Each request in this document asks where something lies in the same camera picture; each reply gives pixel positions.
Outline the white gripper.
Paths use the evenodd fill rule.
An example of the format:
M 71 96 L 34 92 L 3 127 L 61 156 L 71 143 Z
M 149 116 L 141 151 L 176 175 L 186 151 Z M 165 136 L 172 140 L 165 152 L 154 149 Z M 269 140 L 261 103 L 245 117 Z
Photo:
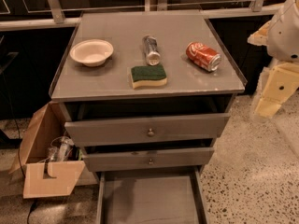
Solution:
M 257 86 L 257 103 L 253 113 L 272 118 L 299 89 L 299 0 L 286 0 L 272 20 L 248 38 L 254 46 L 267 46 L 267 52 L 279 63 L 265 67 Z

